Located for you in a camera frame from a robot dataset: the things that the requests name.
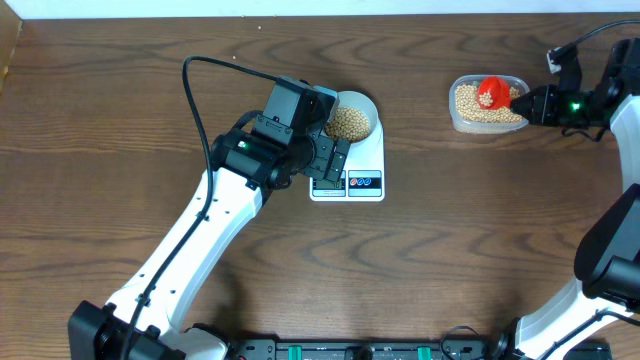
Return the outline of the red measuring scoop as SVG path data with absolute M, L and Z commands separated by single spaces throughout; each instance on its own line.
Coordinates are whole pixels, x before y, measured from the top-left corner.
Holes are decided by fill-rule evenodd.
M 482 109 L 509 108 L 511 103 L 510 90 L 511 87 L 503 78 L 489 76 L 477 88 L 477 101 Z

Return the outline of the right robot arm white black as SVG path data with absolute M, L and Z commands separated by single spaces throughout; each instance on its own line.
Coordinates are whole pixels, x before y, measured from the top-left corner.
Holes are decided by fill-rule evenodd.
M 576 45 L 556 48 L 547 59 L 559 83 L 512 100 L 511 110 L 532 125 L 559 127 L 565 136 L 590 127 L 611 132 L 623 193 L 584 235 L 569 282 L 541 308 L 513 321 L 495 359 L 562 359 L 616 320 L 639 323 L 639 41 L 613 46 L 592 91 L 581 88 Z

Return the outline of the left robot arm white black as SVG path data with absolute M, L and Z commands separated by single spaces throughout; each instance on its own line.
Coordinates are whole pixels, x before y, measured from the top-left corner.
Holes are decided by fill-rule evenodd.
M 68 322 L 74 359 L 223 359 L 227 341 L 183 327 L 231 240 L 296 174 L 336 182 L 349 151 L 325 132 L 336 91 L 280 77 L 262 111 L 249 111 L 208 149 L 186 209 L 139 271 L 103 307 L 79 304 Z

